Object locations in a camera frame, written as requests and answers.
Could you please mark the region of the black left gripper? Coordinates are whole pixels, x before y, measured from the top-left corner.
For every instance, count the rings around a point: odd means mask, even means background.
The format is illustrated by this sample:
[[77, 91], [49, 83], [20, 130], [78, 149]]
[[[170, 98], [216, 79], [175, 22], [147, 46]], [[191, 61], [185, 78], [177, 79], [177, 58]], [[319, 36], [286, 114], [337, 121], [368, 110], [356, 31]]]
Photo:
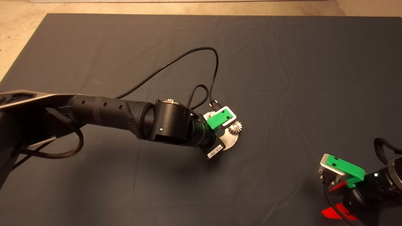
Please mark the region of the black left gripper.
[[198, 122], [196, 132], [198, 136], [196, 146], [201, 149], [207, 159], [217, 157], [226, 148], [224, 142], [207, 123]]

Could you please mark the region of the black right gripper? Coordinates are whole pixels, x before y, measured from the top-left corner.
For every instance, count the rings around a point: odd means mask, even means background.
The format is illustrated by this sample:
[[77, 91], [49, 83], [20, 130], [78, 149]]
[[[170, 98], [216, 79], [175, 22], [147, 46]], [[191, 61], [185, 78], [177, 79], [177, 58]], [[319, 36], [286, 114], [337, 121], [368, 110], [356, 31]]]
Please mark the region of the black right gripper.
[[[328, 188], [328, 192], [344, 192], [347, 188], [347, 182], [343, 181]], [[343, 204], [335, 206], [351, 221], [379, 224], [381, 212], [399, 207], [399, 164], [391, 163], [367, 174], [364, 181], [356, 183], [355, 188], [346, 192]], [[321, 214], [329, 219], [342, 220], [333, 207], [323, 209]]]

